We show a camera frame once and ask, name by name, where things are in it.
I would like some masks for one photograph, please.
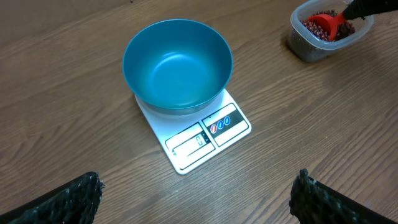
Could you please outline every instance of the textured black material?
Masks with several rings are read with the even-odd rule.
[[[343,15],[345,19],[352,20],[395,10],[398,10],[398,0],[354,0]]]
[[[90,224],[101,202],[104,183],[96,172],[86,173],[63,186],[0,216],[0,223]]]
[[[290,214],[301,224],[397,224],[313,180],[306,169],[300,170],[290,196]]]

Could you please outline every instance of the blue bowl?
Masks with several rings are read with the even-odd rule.
[[[233,57],[225,39],[197,21],[171,19],[140,31],[123,57],[131,90],[155,107],[179,110],[211,101],[227,85]]]

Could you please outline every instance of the kitchen scale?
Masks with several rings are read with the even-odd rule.
[[[182,175],[251,131],[250,122],[225,89],[206,108],[188,115],[162,114],[136,100],[174,169]]]

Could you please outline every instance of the beans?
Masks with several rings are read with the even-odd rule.
[[[318,11],[316,13],[313,14],[313,16],[315,15],[319,15],[319,14],[328,14],[329,16],[337,16],[337,13],[335,12],[335,10],[327,10],[327,11]],[[322,27],[319,25],[316,25],[316,23],[312,22],[312,21],[302,21],[302,24],[316,37],[318,37],[321,40],[324,41],[329,41],[329,34],[327,33],[327,31],[323,31]],[[345,22],[344,24],[341,24],[338,26],[338,30],[337,30],[337,35],[334,39],[334,41],[338,41],[341,40],[343,38],[348,37],[351,34],[355,33],[355,28],[353,27],[353,25],[349,22]]]

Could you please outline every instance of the bowl rim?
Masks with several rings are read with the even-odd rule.
[[[148,28],[150,28],[150,27],[152,27],[152,26],[156,26],[156,25],[161,24],[161,23],[164,23],[164,22],[173,22],[173,21],[194,22],[194,23],[196,23],[196,24],[199,24],[199,25],[202,25],[202,26],[205,26],[205,27],[209,28],[209,29],[212,30],[214,33],[216,33],[219,37],[221,37],[221,39],[224,41],[224,43],[226,44],[226,46],[227,46],[227,48],[228,48],[229,57],[230,57],[230,59],[231,59],[231,68],[230,68],[230,71],[229,71],[228,79],[227,79],[227,81],[225,82],[224,86],[218,91],[217,94],[214,94],[214,96],[212,96],[211,98],[209,98],[209,99],[207,99],[207,100],[205,100],[205,101],[203,101],[203,102],[201,102],[201,103],[198,103],[198,104],[196,104],[196,105],[186,106],[186,107],[181,107],[181,108],[173,108],[173,107],[158,106],[158,105],[156,105],[156,104],[154,104],[154,103],[151,103],[149,100],[143,98],[142,96],[140,96],[140,94],[138,94],[138,93],[136,93],[136,91],[134,91],[133,87],[130,85],[129,81],[127,80],[126,72],[124,72],[124,64],[125,64],[126,53],[127,53],[127,50],[129,49],[131,43],[134,41],[134,39],[135,39],[139,34],[141,34],[141,33],[144,32],[146,29],[148,29]],[[140,31],[130,40],[129,44],[127,45],[127,47],[126,47],[126,49],[125,49],[125,51],[124,51],[123,60],[122,60],[123,77],[124,77],[124,79],[125,79],[127,85],[129,86],[129,88],[132,90],[132,92],[133,92],[136,96],[138,96],[142,101],[144,101],[144,102],[146,102],[146,103],[148,103],[148,104],[150,104],[150,105],[156,106],[156,107],[158,107],[158,108],[167,109],[167,110],[185,110],[185,109],[196,108],[196,107],[198,107],[198,106],[204,105],[205,103],[207,103],[207,102],[213,100],[216,96],[218,96],[218,95],[225,89],[225,87],[226,87],[227,84],[229,83],[229,81],[230,81],[230,79],[231,79],[231,77],[232,77],[233,67],[234,67],[234,58],[233,58],[233,54],[232,54],[231,47],[229,46],[229,44],[228,44],[228,42],[226,41],[226,39],[225,39],[217,30],[215,30],[214,28],[210,27],[209,25],[206,25],[206,24],[204,24],[204,23],[202,23],[202,22],[194,21],[194,20],[191,20],[191,19],[167,19],[167,20],[155,22],[155,23],[153,23],[153,24],[151,24],[151,25],[149,25],[149,26],[143,28],[142,30],[140,30]]]

